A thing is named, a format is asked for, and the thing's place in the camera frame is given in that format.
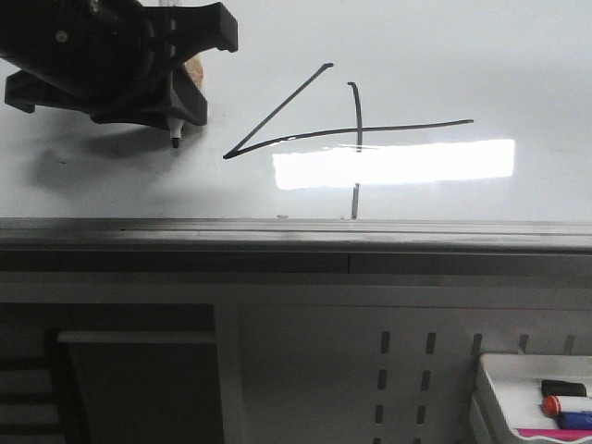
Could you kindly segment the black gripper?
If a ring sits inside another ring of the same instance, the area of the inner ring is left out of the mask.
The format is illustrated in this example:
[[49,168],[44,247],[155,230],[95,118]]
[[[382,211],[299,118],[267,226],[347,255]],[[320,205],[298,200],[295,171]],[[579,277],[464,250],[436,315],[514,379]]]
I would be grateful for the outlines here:
[[222,3],[4,1],[1,57],[18,68],[5,102],[95,114],[98,124],[168,130],[170,118],[207,123],[208,103],[185,68],[210,49],[237,52],[238,21]]

